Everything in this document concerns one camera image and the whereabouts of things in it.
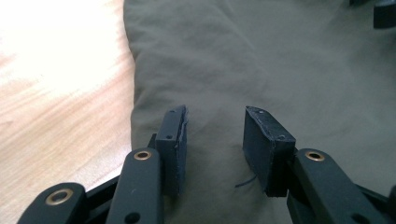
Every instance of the wooden table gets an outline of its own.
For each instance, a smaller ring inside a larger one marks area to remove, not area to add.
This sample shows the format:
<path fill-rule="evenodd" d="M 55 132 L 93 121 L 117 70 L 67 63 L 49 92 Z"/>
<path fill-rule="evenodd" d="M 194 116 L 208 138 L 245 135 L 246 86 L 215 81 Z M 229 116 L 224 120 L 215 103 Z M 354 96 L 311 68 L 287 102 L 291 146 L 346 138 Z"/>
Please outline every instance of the wooden table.
<path fill-rule="evenodd" d="M 52 185 L 101 184 L 131 150 L 123 2 L 22 2 L 0 3 L 0 223 Z"/>

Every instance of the wood grain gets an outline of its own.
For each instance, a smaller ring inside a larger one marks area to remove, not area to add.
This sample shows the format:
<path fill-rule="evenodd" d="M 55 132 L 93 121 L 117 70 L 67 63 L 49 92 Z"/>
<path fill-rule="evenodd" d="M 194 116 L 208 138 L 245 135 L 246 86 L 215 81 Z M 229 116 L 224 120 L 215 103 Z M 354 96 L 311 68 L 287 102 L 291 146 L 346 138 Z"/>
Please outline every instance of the wood grain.
<path fill-rule="evenodd" d="M 0 2 L 0 223 L 52 185 L 120 172 L 134 92 L 122 4 Z"/>

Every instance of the wrinkled cloth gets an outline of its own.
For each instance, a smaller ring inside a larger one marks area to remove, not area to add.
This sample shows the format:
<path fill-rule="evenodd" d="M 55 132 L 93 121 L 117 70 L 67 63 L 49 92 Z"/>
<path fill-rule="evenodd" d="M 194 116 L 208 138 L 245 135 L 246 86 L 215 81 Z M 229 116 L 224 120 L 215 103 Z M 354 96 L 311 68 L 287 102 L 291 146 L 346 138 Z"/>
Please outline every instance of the wrinkled cloth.
<path fill-rule="evenodd" d="M 243 151 L 245 107 L 269 111 L 297 148 L 330 154 L 357 184 L 396 184 L 396 29 L 373 29 L 373 2 L 125 0 L 136 64 L 133 148 L 166 110 L 189 108 L 185 193 L 165 223 L 291 223 Z"/>

